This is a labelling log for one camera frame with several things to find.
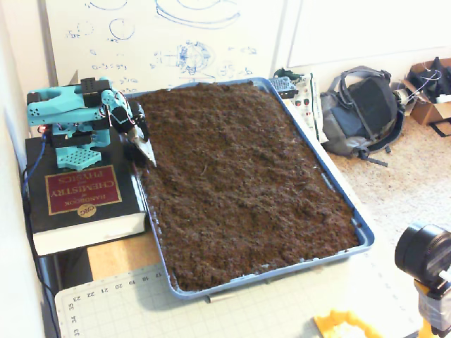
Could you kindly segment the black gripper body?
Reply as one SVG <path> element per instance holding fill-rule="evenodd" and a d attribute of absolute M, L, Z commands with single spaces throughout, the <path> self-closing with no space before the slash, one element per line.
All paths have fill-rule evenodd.
<path fill-rule="evenodd" d="M 128 133 L 132 128 L 137 127 L 140 132 L 144 127 L 144 111 L 136 101 L 128 104 L 128 110 L 122 113 L 120 118 L 121 133 Z"/>

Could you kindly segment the metal blade gripper finger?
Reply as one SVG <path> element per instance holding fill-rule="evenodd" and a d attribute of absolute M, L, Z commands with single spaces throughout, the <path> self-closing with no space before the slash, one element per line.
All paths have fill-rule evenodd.
<path fill-rule="evenodd" d="M 130 141 L 156 166 L 152 144 L 149 139 L 144 140 L 144 133 L 139 127 L 134 127 L 130 131 Z"/>

